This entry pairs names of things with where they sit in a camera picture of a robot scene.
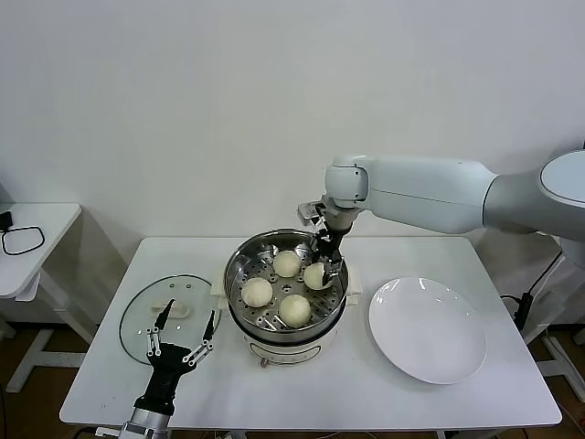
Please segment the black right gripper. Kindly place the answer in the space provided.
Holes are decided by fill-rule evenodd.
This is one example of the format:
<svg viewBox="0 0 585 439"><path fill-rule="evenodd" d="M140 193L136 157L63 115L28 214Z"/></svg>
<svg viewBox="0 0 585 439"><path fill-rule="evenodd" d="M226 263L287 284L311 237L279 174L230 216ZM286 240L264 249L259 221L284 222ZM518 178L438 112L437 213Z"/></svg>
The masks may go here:
<svg viewBox="0 0 585 439"><path fill-rule="evenodd" d="M343 239L340 230L319 230L312 238L312 263L323 262L323 286L327 286L341 272L342 256L339 251Z"/></svg>

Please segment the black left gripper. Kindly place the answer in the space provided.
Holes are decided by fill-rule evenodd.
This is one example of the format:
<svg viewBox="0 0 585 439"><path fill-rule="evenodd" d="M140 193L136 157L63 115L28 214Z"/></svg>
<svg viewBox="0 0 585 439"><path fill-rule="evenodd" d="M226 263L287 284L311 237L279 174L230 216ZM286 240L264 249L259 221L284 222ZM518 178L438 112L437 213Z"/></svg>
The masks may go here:
<svg viewBox="0 0 585 439"><path fill-rule="evenodd" d="M173 414L176 389L181 377L193 371L214 348L211 340L215 331L215 310L211 311L200 344L191 351L161 340L161 333L165 329L175 301L171 299L158 314L153 325L146 329L146 357L153 371L144 395L135 401L134 408Z"/></svg>

